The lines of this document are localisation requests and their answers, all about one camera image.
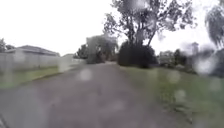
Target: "grass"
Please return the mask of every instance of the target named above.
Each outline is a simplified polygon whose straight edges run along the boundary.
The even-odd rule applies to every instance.
[[[58,67],[49,67],[27,71],[16,71],[0,75],[0,89],[21,85],[35,79],[59,73]]]
[[[224,79],[162,68],[121,69],[148,98],[182,113],[192,125],[224,128]]]

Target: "tree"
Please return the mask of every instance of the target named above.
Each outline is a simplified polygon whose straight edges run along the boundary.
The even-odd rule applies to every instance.
[[[86,44],[77,51],[77,56],[87,59],[89,63],[98,63],[113,58],[117,48],[114,38],[105,35],[93,36],[87,38]]]
[[[164,29],[175,31],[193,25],[192,0],[178,3],[172,0],[113,0],[112,7],[120,17],[106,14],[104,33],[124,34],[130,43],[143,44],[148,39],[150,45],[155,33]]]
[[[0,39],[0,52],[4,52],[6,49],[4,38]]]
[[[101,52],[106,60],[115,55],[115,50],[118,48],[116,39],[105,35],[87,38],[87,46],[89,54]]]
[[[78,49],[76,56],[81,59],[87,59],[87,46],[86,44],[81,45],[81,48]]]
[[[213,7],[206,15],[205,23],[210,39],[218,49],[224,46],[224,0]]]
[[[186,65],[187,63],[187,56],[181,53],[180,49],[177,49],[174,52],[174,63],[175,65],[178,65],[178,64]]]
[[[15,47],[14,47],[14,46],[12,46],[12,45],[10,45],[10,44],[6,45],[5,47],[6,47],[6,49],[7,49],[7,50],[10,50],[10,49],[15,49]]]

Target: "roof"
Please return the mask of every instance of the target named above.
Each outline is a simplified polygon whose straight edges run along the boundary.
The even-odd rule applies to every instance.
[[[17,47],[15,49],[10,49],[5,51],[6,53],[14,53],[16,51],[16,49],[20,49],[23,50],[24,52],[28,52],[28,53],[37,53],[37,54],[45,54],[45,55],[53,55],[53,56],[59,56],[59,53],[44,49],[44,48],[40,48],[40,47],[36,47],[36,46],[30,46],[30,45],[25,45],[25,46],[21,46],[21,47]]]

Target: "wet road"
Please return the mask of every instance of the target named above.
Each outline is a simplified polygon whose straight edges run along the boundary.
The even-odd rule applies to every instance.
[[[10,128],[179,127],[131,84],[116,65],[89,65],[2,91],[0,113]]]

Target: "lawn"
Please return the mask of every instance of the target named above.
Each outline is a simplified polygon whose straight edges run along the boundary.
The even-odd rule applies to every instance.
[[[200,128],[224,128],[224,79],[154,68],[121,68],[148,99]]]
[[[15,87],[57,73],[59,73],[58,67],[4,73],[0,75],[0,89]]]

